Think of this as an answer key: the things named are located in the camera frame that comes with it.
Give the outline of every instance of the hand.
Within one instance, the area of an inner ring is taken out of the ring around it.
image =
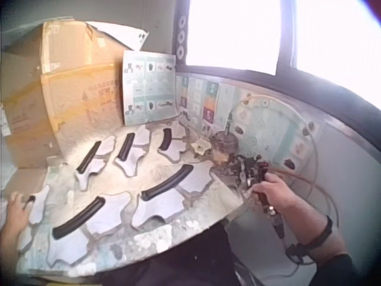
[[[33,202],[29,202],[23,210],[25,203],[21,201],[22,198],[23,195],[13,192],[8,201],[7,221],[4,225],[4,231],[8,234],[19,236],[29,223]]]
[[[254,192],[265,194],[270,205],[278,212],[281,213],[285,209],[294,206],[299,200],[299,197],[277,175],[266,173],[265,180],[253,185],[251,188]]]

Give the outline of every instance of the window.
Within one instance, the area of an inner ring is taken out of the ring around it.
[[[191,0],[186,64],[275,74],[280,25],[280,0]]]
[[[299,70],[381,109],[381,28],[358,0],[296,0]]]

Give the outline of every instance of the black sleeve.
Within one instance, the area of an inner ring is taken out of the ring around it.
[[[318,267],[310,286],[352,286],[358,284],[359,277],[353,267],[352,259],[349,255],[342,254]]]

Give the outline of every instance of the black bracelet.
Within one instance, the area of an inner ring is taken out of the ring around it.
[[[327,216],[327,220],[328,222],[327,222],[326,228],[318,237],[316,237],[315,239],[313,239],[310,243],[306,245],[298,243],[295,246],[292,244],[289,248],[287,248],[286,254],[288,256],[303,257],[303,256],[307,256],[309,251],[317,247],[320,247],[327,240],[329,235],[332,233],[333,222],[329,216]]]

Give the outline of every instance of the window frame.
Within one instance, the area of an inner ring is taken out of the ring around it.
[[[280,0],[281,37],[276,74],[221,67],[187,66],[186,41],[191,0],[177,0],[173,29],[173,54],[177,51],[179,20],[185,17],[185,53],[183,60],[176,57],[176,72],[218,76],[272,89],[312,105],[335,117],[355,130],[377,150],[381,151],[381,110],[343,86],[296,68],[296,3]]]

